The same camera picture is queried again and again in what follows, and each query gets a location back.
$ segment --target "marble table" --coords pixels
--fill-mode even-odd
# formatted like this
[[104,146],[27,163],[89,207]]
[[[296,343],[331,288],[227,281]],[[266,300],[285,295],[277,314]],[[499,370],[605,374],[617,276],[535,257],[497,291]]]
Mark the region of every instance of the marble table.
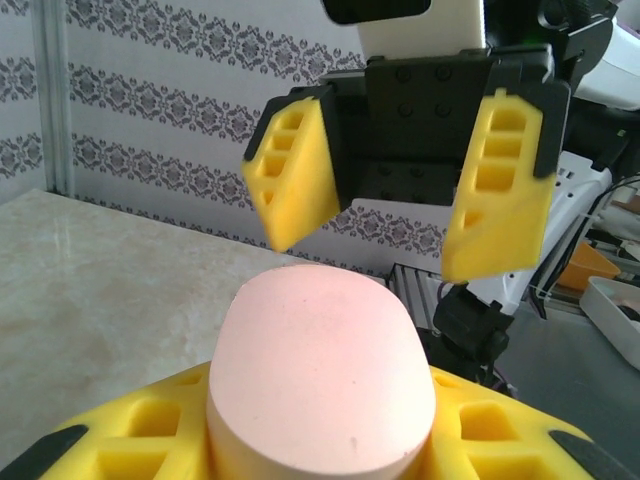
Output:
[[0,207],[0,469],[60,422],[210,360],[293,257],[33,191]]

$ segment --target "patterned wallpaper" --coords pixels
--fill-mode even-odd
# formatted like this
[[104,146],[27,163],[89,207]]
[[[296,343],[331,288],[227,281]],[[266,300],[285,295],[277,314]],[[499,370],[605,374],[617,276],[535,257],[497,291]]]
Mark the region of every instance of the patterned wallpaper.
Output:
[[29,2],[0,0],[0,204],[46,188]]
[[[321,2],[66,0],[80,199],[266,246],[240,161],[266,101],[363,65]],[[449,209],[358,201],[290,253],[439,271]]]

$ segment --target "yellow foam base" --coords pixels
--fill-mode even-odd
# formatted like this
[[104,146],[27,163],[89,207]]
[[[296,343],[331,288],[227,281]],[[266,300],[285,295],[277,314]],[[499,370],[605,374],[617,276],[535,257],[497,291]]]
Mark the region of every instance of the yellow foam base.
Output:
[[320,101],[291,103],[242,164],[271,248],[283,252],[340,213]]
[[504,91],[482,100],[442,251],[446,281],[537,265],[555,185],[533,176],[542,117]]
[[[416,478],[591,478],[547,434],[578,429],[432,368],[437,411]],[[60,426],[89,431],[43,480],[215,479],[205,404],[209,364],[132,392]]]

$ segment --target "screw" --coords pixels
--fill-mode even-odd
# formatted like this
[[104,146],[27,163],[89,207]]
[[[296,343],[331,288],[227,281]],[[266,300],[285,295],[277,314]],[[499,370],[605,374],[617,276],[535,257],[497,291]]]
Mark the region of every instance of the screw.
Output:
[[440,118],[448,117],[451,114],[451,107],[449,105],[443,105],[439,103],[436,105],[436,115]]
[[398,107],[398,114],[401,117],[410,117],[413,113],[413,108],[408,103],[403,103]]
[[378,167],[378,173],[383,177],[388,177],[389,175],[391,175],[391,169],[386,165],[380,165]]
[[451,78],[451,69],[446,65],[440,65],[436,68],[436,78],[441,82],[446,82]]
[[407,83],[409,80],[411,80],[411,70],[409,70],[407,67],[399,67],[396,70],[396,80],[398,80],[400,83]]

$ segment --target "orange container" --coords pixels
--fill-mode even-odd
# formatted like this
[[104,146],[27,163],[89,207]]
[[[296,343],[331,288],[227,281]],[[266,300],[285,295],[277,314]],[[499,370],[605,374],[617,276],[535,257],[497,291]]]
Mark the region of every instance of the orange container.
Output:
[[592,248],[589,244],[581,243],[558,279],[558,284],[584,292],[589,286],[589,277],[612,279],[620,275],[620,269],[607,258]]

